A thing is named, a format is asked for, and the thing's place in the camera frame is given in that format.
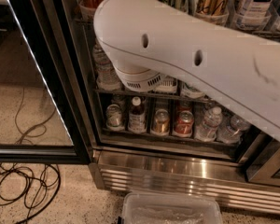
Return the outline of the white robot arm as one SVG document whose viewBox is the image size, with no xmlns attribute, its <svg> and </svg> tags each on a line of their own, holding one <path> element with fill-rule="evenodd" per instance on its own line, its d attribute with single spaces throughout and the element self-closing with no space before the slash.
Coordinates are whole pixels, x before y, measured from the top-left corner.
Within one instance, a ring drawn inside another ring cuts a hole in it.
<svg viewBox="0 0 280 224">
<path fill-rule="evenodd" d="M 104 0 L 94 32 L 122 83 L 192 84 L 280 142 L 280 43 L 199 20 L 159 0 Z"/>
</svg>

